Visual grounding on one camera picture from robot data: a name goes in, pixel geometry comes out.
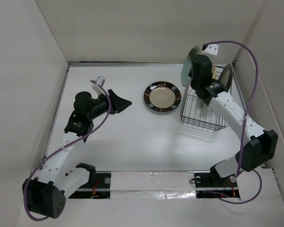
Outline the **teal round flower plate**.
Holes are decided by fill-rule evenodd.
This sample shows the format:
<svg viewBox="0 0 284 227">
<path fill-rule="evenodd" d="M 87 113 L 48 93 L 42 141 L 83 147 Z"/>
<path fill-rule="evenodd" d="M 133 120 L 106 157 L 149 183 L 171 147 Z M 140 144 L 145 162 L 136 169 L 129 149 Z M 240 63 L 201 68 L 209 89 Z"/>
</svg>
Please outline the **teal round flower plate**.
<svg viewBox="0 0 284 227">
<path fill-rule="evenodd" d="M 187 57 L 184 60 L 183 67 L 181 70 L 181 84 L 186 87 L 190 84 L 192 80 L 192 57 L 201 53 L 199 46 L 194 46 L 188 53 Z"/>
</svg>

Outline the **tan round bird plate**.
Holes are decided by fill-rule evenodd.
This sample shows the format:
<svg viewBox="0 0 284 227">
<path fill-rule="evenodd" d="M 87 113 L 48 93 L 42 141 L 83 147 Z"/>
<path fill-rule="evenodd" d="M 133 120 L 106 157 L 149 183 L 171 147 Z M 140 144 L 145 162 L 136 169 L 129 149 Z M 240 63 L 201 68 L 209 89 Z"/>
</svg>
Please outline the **tan round bird plate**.
<svg viewBox="0 0 284 227">
<path fill-rule="evenodd" d="M 212 78 L 213 79 L 217 78 L 217 69 L 215 65 L 212 66 Z"/>
</svg>

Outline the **grey rim cream plate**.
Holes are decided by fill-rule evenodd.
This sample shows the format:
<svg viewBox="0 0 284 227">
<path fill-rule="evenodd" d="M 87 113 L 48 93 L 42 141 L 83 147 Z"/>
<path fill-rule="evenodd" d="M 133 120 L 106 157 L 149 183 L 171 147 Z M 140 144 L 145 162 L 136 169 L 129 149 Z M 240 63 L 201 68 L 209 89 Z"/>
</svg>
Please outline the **grey rim cream plate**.
<svg viewBox="0 0 284 227">
<path fill-rule="evenodd" d="M 227 64 L 221 72 L 218 81 L 224 86 L 225 91 L 229 91 L 232 84 L 232 66 Z"/>
</svg>

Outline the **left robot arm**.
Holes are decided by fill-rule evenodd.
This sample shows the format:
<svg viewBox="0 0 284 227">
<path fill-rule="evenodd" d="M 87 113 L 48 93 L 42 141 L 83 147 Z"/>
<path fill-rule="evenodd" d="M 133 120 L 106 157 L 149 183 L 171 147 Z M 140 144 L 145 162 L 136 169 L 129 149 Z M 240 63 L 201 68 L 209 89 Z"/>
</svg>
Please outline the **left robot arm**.
<svg viewBox="0 0 284 227">
<path fill-rule="evenodd" d="M 32 220 L 58 218 L 67 198 L 81 186 L 89 188 L 96 183 L 96 168 L 75 162 L 74 158 L 83 150 L 88 136 L 96 131 L 94 119 L 102 114 L 118 114 L 131 104 L 111 89 L 96 99 L 87 91 L 75 96 L 74 110 L 57 151 L 43 159 L 22 185 L 24 208 Z"/>
</svg>

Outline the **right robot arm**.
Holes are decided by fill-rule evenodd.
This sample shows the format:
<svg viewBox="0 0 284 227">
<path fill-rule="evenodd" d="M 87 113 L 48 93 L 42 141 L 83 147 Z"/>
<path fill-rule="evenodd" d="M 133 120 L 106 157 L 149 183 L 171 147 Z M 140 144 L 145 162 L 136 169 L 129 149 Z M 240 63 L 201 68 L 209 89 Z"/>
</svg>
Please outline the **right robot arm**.
<svg viewBox="0 0 284 227">
<path fill-rule="evenodd" d="M 218 79 L 213 78 L 212 62 L 206 55 L 189 57 L 190 86 L 197 96 L 220 115 L 240 139 L 240 151 L 234 156 L 215 164 L 210 169 L 211 184 L 220 186 L 226 178 L 240 171 L 250 172 L 275 155 L 278 135 L 265 130 L 253 121 L 232 98 L 232 67 L 227 65 Z"/>
</svg>

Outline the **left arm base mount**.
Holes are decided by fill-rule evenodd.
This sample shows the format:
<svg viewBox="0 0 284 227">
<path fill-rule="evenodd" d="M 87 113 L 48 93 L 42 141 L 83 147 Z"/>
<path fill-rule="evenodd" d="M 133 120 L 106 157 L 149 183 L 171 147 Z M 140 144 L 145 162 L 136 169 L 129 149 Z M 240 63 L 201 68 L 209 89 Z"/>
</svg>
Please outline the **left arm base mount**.
<svg viewBox="0 0 284 227">
<path fill-rule="evenodd" d="M 111 172 L 96 172 L 93 183 L 77 189 L 70 199 L 110 199 Z"/>
</svg>

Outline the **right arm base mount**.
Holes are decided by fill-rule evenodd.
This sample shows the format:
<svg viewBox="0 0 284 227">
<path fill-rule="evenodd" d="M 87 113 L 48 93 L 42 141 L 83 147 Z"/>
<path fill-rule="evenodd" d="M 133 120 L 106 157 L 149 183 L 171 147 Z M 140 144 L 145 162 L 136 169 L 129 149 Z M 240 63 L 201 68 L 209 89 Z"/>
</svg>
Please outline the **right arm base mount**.
<svg viewBox="0 0 284 227">
<path fill-rule="evenodd" d="M 196 197 L 205 198 L 239 198 L 240 192 L 236 182 L 232 183 L 230 178 L 223 178 L 215 182 L 210 177 L 210 172 L 194 172 L 192 179 L 189 181 L 195 185 Z"/>
</svg>

